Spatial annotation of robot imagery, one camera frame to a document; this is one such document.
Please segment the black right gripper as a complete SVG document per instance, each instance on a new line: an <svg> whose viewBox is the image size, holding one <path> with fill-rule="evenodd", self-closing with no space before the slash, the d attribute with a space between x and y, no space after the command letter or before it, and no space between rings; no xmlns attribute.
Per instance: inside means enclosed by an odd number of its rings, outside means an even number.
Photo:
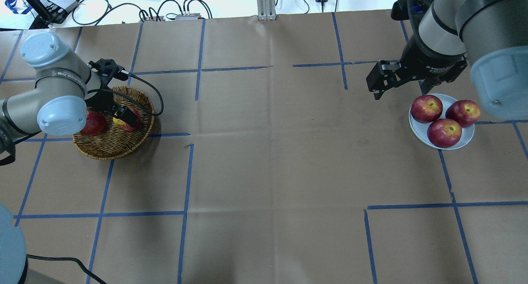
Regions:
<svg viewBox="0 0 528 284"><path fill-rule="evenodd" d="M366 83L375 100L380 100L386 91L400 87L402 81L422 81L421 94L428 95L434 87L455 81L467 67L463 54L444 55L432 51L421 40L409 40L400 61L377 61Z"/></svg>

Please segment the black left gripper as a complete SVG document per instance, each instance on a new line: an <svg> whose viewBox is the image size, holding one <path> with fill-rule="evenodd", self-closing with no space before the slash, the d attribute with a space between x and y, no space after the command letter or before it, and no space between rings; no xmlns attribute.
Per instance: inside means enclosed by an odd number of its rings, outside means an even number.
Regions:
<svg viewBox="0 0 528 284"><path fill-rule="evenodd" d="M91 70L89 79L87 79L87 96L85 97L87 107L102 113L114 113L113 117L125 121L130 126L135 126L137 116L128 109L128 106L118 105L115 102L114 94L109 87L113 79L126 81L128 71L113 59L90 61L87 66Z"/></svg>

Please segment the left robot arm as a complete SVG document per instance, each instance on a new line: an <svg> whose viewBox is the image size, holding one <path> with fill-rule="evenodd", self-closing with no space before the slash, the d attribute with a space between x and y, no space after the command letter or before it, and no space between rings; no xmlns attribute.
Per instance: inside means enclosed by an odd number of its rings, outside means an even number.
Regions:
<svg viewBox="0 0 528 284"><path fill-rule="evenodd" d="M35 87L1 100L1 165L16 160L16 145L44 132L63 136L80 132L87 109L106 113L132 127L139 116L114 100L108 84L130 73L114 60L85 63L56 34L41 32L21 45L21 56L35 71Z"/></svg>

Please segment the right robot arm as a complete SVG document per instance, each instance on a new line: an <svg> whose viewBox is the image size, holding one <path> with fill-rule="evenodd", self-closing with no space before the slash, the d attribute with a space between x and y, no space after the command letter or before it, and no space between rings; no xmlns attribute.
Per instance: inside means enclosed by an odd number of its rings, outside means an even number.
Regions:
<svg viewBox="0 0 528 284"><path fill-rule="evenodd" d="M528 0L397 0L391 19L412 35L398 62L380 60L366 77L378 100L420 80L421 93L451 83L470 67L480 106L500 120L528 116Z"/></svg>

